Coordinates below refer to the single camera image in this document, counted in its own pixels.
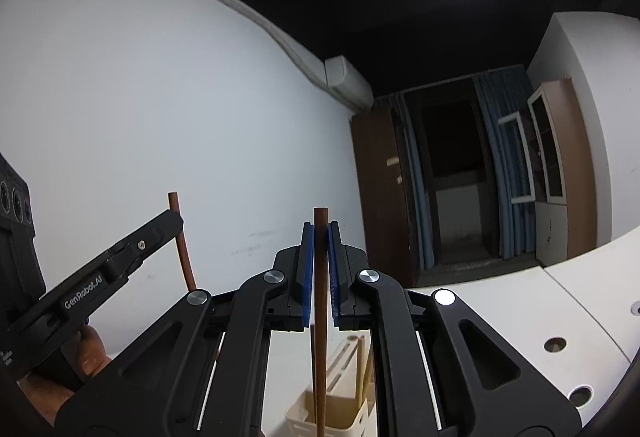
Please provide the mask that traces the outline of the left hand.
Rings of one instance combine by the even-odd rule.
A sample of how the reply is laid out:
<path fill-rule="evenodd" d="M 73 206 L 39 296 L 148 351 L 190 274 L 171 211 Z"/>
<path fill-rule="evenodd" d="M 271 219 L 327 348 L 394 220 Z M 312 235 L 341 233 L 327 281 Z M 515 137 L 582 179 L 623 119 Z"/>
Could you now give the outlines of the left hand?
<path fill-rule="evenodd" d="M 23 394 L 51 426 L 62 405 L 112 361 L 100 335 L 88 324 L 65 347 L 18 382 Z"/>

